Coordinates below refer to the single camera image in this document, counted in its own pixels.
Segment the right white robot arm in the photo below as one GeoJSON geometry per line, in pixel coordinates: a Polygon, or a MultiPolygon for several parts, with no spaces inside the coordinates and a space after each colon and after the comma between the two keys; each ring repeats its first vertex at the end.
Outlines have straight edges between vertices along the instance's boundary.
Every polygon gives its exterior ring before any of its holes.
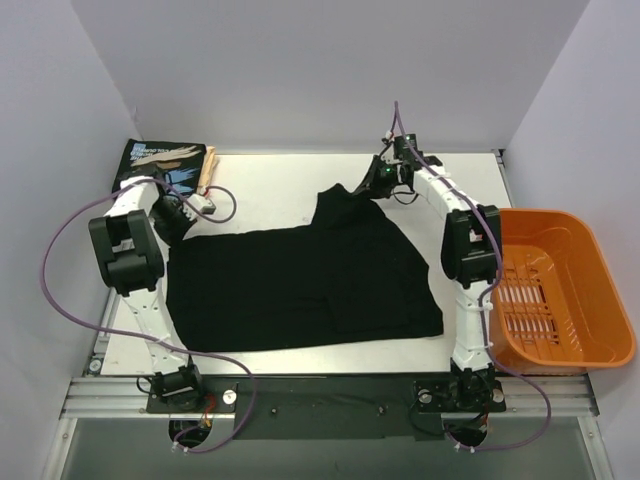
{"type": "Polygon", "coordinates": [[[356,188],[357,196],[389,198],[401,185],[425,199],[444,222],[440,261],[456,285],[456,337],[451,371],[416,387],[420,404],[439,411],[484,411],[493,398],[487,317],[489,292],[501,270],[501,221],[495,206],[483,206],[463,193],[442,162],[417,149],[414,134],[387,132],[382,151],[356,188]]]}

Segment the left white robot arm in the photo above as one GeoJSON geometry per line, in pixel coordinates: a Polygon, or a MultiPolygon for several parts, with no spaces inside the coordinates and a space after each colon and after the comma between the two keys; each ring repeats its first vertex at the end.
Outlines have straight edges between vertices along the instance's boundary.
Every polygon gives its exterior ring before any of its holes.
{"type": "Polygon", "coordinates": [[[157,167],[125,175],[113,206],[89,221],[101,277],[132,313],[151,357],[150,395],[167,407],[193,412],[206,388],[188,353],[173,349],[179,339],[163,292],[167,245],[157,235],[153,211],[167,196],[157,167]]]}

